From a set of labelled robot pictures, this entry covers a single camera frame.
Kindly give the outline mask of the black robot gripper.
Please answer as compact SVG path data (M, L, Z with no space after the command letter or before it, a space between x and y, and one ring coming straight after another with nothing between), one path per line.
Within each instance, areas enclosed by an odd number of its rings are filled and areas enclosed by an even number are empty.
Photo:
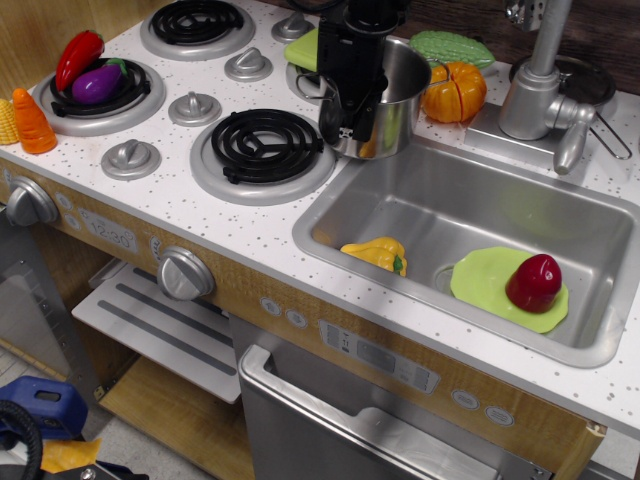
M338 94L339 140L371 139L386 37L404 22L403 1L340 1L321 16L317 73Z

